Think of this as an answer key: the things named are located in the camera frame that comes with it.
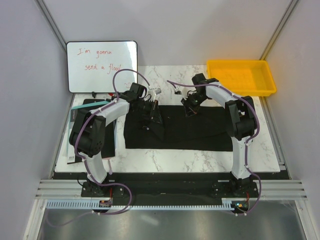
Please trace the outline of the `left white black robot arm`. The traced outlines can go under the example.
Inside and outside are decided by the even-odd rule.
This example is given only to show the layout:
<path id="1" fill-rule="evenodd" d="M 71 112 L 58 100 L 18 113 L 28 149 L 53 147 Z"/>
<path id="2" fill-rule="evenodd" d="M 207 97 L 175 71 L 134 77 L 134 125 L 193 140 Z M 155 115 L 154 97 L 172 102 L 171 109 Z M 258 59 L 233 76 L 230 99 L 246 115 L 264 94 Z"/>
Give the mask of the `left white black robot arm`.
<path id="1" fill-rule="evenodd" d="M 101 154 L 105 142 L 105 128 L 132 111 L 142 118 L 145 129 L 163 140 L 165 128 L 157 100 L 161 92 L 160 88 L 146 88 L 132 83 L 129 90 L 120 93 L 111 102 L 90 111 L 78 111 L 69 143 L 74 147 L 74 154 L 84 162 L 87 178 L 94 182 L 92 191 L 99 197 L 106 196 L 110 191 L 109 183 L 104 181 L 108 173 Z"/>

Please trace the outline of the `black long sleeve shirt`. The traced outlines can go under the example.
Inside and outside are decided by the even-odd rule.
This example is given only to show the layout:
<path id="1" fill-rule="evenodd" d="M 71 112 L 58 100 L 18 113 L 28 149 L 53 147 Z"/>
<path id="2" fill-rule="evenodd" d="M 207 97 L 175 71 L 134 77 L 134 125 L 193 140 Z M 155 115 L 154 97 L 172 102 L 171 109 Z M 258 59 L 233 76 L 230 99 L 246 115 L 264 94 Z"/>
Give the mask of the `black long sleeve shirt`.
<path id="1" fill-rule="evenodd" d="M 161 105 L 159 113 L 161 124 L 140 111 L 129 111 L 123 132 L 126 149 L 232 152 L 223 107 L 202 106 L 196 115 L 186 116 L 182 105 Z"/>

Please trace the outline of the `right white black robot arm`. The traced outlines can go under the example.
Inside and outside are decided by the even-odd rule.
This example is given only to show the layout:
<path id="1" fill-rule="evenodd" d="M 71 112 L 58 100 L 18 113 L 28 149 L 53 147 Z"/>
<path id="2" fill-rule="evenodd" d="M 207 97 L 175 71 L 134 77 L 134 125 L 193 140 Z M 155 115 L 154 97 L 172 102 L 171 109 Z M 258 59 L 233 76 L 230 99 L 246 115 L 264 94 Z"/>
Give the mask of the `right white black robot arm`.
<path id="1" fill-rule="evenodd" d="M 226 132 L 232 141 L 231 174 L 236 179 L 229 184 L 229 191 L 233 196 L 240 197 L 247 191 L 247 185 L 243 180 L 251 175 L 250 147 L 260 130 L 253 99 L 232 92 L 217 79 L 207 79 L 202 73 L 193 76 L 192 83 L 195 92 L 188 93 L 187 97 L 181 100 L 186 116 L 197 114 L 200 105 L 207 99 L 215 100 L 225 110 Z"/>

